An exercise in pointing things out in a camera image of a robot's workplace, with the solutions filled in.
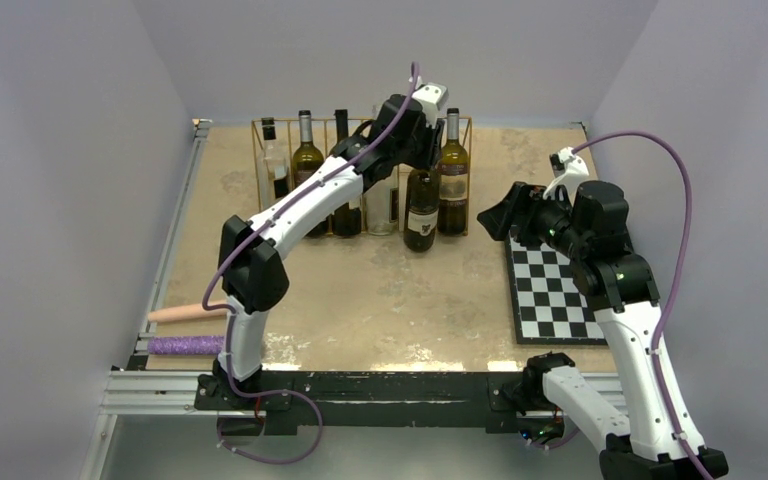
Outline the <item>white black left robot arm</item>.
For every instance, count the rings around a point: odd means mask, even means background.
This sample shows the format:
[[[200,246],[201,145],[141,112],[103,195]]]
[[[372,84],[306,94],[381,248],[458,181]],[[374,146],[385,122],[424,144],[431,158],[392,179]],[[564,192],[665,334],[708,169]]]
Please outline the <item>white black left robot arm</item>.
[[[261,342],[270,310],[287,293],[284,261],[301,240],[339,207],[389,178],[398,165],[431,169],[440,158],[448,99],[432,83],[410,96],[394,94],[379,109],[367,134],[338,143],[323,165],[274,206],[248,220],[223,226],[216,274],[226,294],[227,332],[217,358],[219,395],[232,408],[252,405],[260,391]]]

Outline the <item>green bottle silver foil neck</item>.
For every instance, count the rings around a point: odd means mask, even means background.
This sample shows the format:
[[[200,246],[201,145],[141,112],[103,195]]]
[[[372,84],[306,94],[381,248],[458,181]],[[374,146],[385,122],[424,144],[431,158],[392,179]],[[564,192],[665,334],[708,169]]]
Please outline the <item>green bottle silver foil neck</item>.
[[[446,142],[438,165],[440,205],[438,231],[443,235],[463,235],[467,229],[469,200],[469,154],[460,141],[460,112],[450,107],[446,118]]]

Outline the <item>dark brown bottle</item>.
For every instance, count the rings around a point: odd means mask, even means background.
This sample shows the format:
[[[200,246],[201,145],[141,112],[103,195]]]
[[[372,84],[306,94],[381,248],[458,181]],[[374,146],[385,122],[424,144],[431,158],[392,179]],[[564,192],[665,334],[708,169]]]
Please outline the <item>dark brown bottle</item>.
[[[348,111],[338,109],[334,112],[336,121],[337,144],[349,137]],[[352,199],[338,208],[332,219],[332,233],[339,237],[352,237],[362,231],[362,199]]]

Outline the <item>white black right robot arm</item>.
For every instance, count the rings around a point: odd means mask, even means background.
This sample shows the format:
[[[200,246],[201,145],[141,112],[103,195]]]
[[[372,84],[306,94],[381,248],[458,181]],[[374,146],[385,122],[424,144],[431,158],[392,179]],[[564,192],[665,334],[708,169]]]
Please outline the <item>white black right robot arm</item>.
[[[562,353],[530,358],[509,398],[559,408],[590,441],[605,479],[717,479],[725,454],[707,445],[689,415],[662,338],[663,307],[652,269],[632,247],[629,206],[611,183],[581,183],[573,199],[517,182],[477,219],[496,240],[548,246],[570,263],[614,359],[626,401],[615,408]]]

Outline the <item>clear glass bottle front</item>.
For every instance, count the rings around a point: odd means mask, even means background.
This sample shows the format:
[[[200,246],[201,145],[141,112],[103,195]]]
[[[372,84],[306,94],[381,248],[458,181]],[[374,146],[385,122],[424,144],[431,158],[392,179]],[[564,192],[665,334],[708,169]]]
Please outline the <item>clear glass bottle front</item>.
[[[393,167],[384,180],[365,193],[366,227],[370,235],[386,236],[398,229],[398,188],[398,168]]]

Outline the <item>green wine bottle silver neck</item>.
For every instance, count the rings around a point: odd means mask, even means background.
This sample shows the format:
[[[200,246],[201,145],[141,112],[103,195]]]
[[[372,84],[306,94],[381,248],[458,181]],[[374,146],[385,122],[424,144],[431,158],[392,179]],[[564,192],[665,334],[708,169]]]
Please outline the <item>green wine bottle silver neck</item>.
[[[311,112],[300,110],[298,121],[300,144],[291,158],[293,185],[296,189],[299,189],[306,180],[315,174],[325,160],[321,150],[314,144]]]

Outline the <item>clear liquor bottle black cap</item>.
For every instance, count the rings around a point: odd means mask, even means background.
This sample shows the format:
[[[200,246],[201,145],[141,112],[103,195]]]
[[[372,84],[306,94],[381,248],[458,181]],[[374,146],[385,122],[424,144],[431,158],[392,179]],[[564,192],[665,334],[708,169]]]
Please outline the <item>clear liquor bottle black cap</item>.
[[[291,190],[286,152],[277,141],[273,117],[261,119],[262,148],[257,156],[260,206],[265,210],[282,200]]]

